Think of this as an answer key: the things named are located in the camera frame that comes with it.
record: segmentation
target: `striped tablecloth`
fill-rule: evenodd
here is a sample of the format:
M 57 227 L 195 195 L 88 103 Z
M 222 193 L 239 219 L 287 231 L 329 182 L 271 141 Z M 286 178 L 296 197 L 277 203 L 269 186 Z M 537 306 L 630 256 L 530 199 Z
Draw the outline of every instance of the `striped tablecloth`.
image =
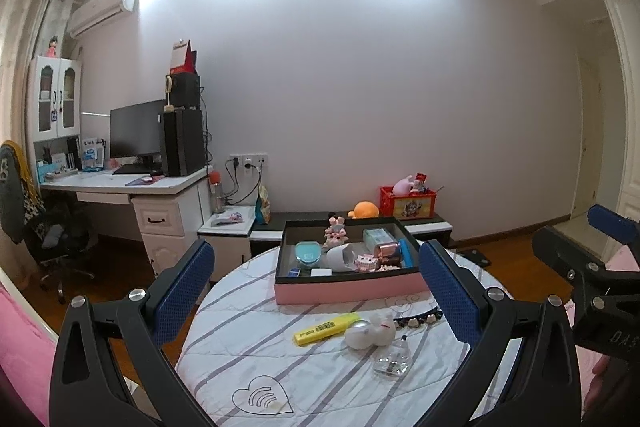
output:
M 342 335 L 298 347 L 295 331 L 337 314 L 391 309 L 396 317 L 436 305 L 430 293 L 326 305 L 276 304 L 278 249 L 227 275 L 202 302 L 176 370 L 203 409 L 225 427 L 412 426 L 444 389 L 468 352 L 446 320 L 405 328 L 414 365 L 401 378 L 372 368 L 375 347 L 355 351 Z M 503 287 L 489 273 L 454 256 L 485 286 Z M 520 340 L 510 342 L 476 415 L 500 395 Z

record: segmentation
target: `blue gripper pad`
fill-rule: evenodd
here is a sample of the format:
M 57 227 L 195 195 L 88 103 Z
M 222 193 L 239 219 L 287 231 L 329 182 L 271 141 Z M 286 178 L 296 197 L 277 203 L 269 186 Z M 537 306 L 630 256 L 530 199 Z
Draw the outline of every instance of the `blue gripper pad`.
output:
M 442 250 L 444 254 L 438 253 L 438 250 Z M 481 312 L 474 298 L 469 295 L 452 271 L 452 269 L 465 270 L 465 268 L 460 268 L 444 248 L 440 245 L 432 245 L 431 241 L 421 245 L 418 259 L 420 274 L 442 309 L 453 334 L 460 342 L 474 347 L 482 336 Z
M 599 204 L 594 204 L 589 209 L 587 219 L 594 229 L 606 233 L 623 245 L 630 245 L 638 238 L 635 221 L 619 216 Z
M 191 253 L 192 248 L 196 248 L 195 253 Z M 180 271 L 154 311 L 152 336 L 158 347 L 175 340 L 213 273 L 214 253 L 209 243 L 194 243 L 184 254 L 184 257 L 188 256 L 190 259 L 184 266 L 180 268 L 180 263 L 176 266 Z

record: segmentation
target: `orange plush toy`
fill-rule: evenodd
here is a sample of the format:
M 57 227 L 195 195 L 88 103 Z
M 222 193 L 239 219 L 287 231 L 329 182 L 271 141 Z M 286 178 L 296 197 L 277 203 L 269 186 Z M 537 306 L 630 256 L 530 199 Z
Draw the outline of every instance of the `orange plush toy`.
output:
M 361 217 L 378 217 L 380 210 L 370 201 L 361 201 L 348 215 L 354 219 L 360 219 Z

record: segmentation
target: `red plastic crate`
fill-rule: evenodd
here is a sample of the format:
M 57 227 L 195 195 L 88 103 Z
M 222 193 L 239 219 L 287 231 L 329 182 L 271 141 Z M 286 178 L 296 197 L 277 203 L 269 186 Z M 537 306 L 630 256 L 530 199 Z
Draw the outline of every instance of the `red plastic crate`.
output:
M 436 193 L 394 196 L 393 187 L 380 187 L 380 215 L 396 219 L 427 219 L 433 217 Z

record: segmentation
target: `pink box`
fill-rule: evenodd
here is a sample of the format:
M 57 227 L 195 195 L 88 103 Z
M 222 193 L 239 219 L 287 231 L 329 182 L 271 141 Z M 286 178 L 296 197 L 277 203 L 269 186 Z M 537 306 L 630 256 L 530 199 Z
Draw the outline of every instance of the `pink box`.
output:
M 287 221 L 280 245 L 276 268 L 275 294 L 278 304 L 327 304 L 381 299 L 427 291 L 429 288 L 418 270 L 418 243 L 395 217 L 348 219 L 346 232 L 350 243 L 362 241 L 366 229 L 386 229 L 396 240 L 407 241 L 412 267 L 373 273 L 334 273 L 311 277 L 302 268 L 298 277 L 288 277 L 299 267 L 294 247 L 300 241 L 324 242 L 327 221 Z

